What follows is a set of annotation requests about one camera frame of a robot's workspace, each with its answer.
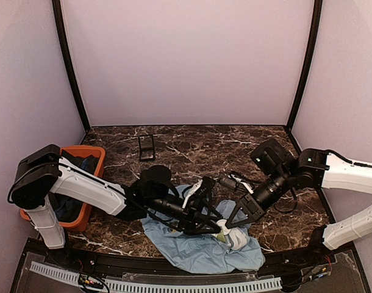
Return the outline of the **light blue printed t-shirt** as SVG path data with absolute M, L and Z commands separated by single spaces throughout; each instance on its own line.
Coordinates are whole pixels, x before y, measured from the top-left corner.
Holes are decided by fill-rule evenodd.
M 142 219 L 141 224 L 158 251 L 173 266 L 189 273 L 259 270 L 265 263 L 259 242 L 248 233 L 249 225 L 232 228 L 221 241 L 212 234 L 188 236 L 150 216 Z

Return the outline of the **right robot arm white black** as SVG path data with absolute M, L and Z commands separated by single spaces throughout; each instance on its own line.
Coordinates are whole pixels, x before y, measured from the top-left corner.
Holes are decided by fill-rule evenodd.
M 250 154 L 252 161 L 268 179 L 235 205 L 223 225 L 224 234 L 262 218 L 268 208 L 291 189 L 321 188 L 353 190 L 372 194 L 372 164 L 347 159 L 332 150 L 308 148 L 293 157 L 277 140 L 261 143 Z M 372 204 L 337 223 L 315 228 L 302 260 L 316 264 L 342 245 L 372 233 Z

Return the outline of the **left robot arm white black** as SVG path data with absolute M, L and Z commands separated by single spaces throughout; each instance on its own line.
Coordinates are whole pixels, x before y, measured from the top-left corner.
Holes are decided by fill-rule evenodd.
M 214 185 L 215 180 L 205 176 L 182 197 L 164 165 L 143 170 L 131 186 L 119 185 L 77 167 L 50 144 L 20 161 L 7 201 L 25 210 L 55 259 L 72 266 L 77 253 L 66 244 L 49 194 L 66 195 L 124 220 L 159 220 L 163 214 L 177 220 L 176 225 L 163 222 L 165 226 L 193 236 L 221 231 L 217 222 L 222 216 L 211 202 Z

